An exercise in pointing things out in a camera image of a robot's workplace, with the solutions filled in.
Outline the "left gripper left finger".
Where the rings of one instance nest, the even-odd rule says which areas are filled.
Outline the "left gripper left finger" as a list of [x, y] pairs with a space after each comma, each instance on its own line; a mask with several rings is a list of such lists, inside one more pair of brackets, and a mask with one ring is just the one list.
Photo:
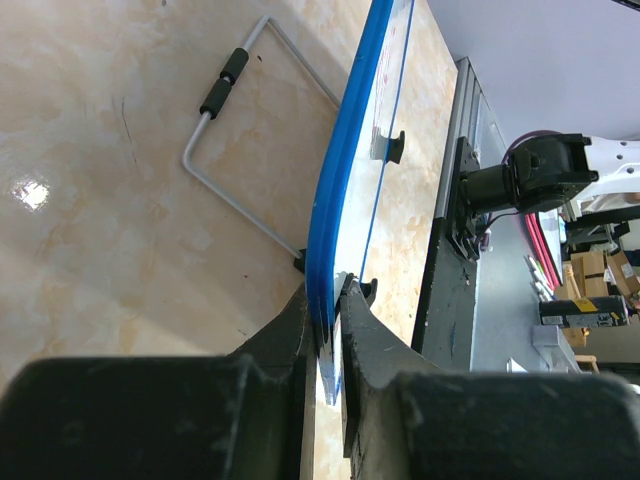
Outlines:
[[59, 357], [1, 397], [5, 479], [309, 479], [313, 333], [303, 289], [223, 356]]

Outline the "blue-framed whiteboard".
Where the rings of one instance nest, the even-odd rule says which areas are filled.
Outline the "blue-framed whiteboard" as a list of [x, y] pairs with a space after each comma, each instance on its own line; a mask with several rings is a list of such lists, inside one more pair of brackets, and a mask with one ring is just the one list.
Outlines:
[[338, 299], [348, 277], [361, 279], [385, 164], [372, 160], [376, 130], [394, 123], [413, 20], [411, 1], [372, 2], [327, 146], [312, 206], [305, 259], [308, 311], [327, 404], [341, 389]]

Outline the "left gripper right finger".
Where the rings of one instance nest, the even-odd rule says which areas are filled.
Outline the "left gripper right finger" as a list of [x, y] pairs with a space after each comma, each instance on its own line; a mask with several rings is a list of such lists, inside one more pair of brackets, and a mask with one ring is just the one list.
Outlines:
[[609, 375], [453, 373], [355, 279], [339, 296], [343, 453], [356, 479], [635, 479], [639, 398]]

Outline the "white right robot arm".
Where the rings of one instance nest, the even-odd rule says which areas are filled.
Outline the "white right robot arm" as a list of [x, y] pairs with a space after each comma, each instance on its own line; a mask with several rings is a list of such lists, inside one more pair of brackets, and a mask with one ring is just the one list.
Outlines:
[[469, 217], [514, 208], [547, 212], [571, 200], [639, 191], [639, 142], [550, 133], [522, 141], [498, 165], [461, 175]]

